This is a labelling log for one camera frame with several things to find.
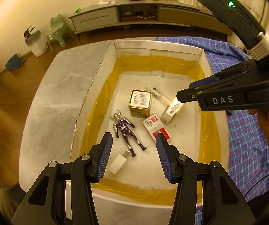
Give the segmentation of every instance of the green chair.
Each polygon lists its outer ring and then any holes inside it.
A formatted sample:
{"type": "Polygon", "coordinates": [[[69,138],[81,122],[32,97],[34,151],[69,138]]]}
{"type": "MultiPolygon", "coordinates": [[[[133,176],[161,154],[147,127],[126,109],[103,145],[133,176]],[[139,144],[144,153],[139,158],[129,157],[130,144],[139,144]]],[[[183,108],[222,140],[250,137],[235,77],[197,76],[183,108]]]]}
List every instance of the green chair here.
{"type": "Polygon", "coordinates": [[[68,26],[63,20],[63,17],[61,14],[59,14],[56,18],[50,19],[51,24],[51,31],[46,34],[47,43],[49,45],[49,48],[53,51],[53,48],[50,44],[51,40],[57,40],[61,47],[66,46],[66,42],[63,39],[63,35],[70,33],[70,35],[73,37],[73,33],[69,30],[68,26]]]}

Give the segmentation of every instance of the shelf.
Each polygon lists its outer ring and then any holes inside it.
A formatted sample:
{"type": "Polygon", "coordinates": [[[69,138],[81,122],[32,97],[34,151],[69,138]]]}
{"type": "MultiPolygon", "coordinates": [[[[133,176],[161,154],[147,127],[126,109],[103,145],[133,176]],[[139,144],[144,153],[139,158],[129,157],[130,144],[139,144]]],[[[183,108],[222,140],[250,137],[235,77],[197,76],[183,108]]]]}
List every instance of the shelf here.
{"type": "Polygon", "coordinates": [[[148,19],[140,18],[138,15],[125,16],[125,17],[121,17],[120,21],[121,21],[121,23],[123,23],[123,22],[131,22],[131,21],[157,21],[157,16],[152,17],[152,18],[148,18],[148,19]]]}

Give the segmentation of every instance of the red and white box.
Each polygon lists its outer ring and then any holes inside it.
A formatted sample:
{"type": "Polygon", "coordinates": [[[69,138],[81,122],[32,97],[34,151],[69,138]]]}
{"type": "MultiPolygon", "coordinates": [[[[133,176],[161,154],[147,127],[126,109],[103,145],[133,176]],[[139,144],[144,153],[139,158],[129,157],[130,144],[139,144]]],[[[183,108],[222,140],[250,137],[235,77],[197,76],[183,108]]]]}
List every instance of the red and white box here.
{"type": "Polygon", "coordinates": [[[160,132],[164,134],[167,141],[171,139],[171,135],[167,132],[161,120],[156,114],[153,114],[150,117],[144,119],[143,125],[147,129],[154,142],[156,141],[156,135],[160,132]]]}

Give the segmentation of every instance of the white label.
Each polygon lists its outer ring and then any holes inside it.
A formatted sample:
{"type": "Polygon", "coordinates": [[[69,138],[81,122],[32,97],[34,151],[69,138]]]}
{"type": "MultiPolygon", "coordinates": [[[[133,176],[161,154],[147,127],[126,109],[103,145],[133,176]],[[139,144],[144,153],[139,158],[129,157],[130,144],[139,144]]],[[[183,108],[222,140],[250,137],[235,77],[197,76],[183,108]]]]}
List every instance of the white label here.
{"type": "MultiPolygon", "coordinates": [[[[232,96],[227,96],[227,99],[228,99],[228,102],[229,102],[229,103],[233,103],[233,102],[234,102],[234,100],[232,99],[232,96]]],[[[217,100],[217,98],[213,98],[213,102],[214,102],[215,105],[217,105],[217,104],[218,104],[218,100],[217,100]]],[[[221,102],[220,102],[220,103],[221,103],[221,104],[223,104],[223,103],[226,104],[226,101],[224,100],[223,97],[221,97],[221,102]]]]}
{"type": "Polygon", "coordinates": [[[151,93],[134,91],[130,101],[131,107],[149,108],[151,93]]]}
{"type": "Polygon", "coordinates": [[[159,98],[162,95],[162,93],[153,85],[147,85],[145,88],[151,91],[156,96],[156,98],[159,98]]]}

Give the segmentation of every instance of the marble table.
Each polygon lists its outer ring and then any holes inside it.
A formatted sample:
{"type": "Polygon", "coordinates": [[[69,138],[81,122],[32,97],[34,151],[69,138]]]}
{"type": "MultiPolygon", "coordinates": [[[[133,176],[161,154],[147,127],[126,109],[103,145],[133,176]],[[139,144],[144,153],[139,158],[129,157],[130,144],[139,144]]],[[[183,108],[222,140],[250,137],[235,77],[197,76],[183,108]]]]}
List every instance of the marble table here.
{"type": "Polygon", "coordinates": [[[113,40],[109,40],[68,49],[58,53],[51,63],[24,127],[19,183],[25,192],[50,161],[69,162],[75,121],[97,68],[112,43],[113,40]]]}

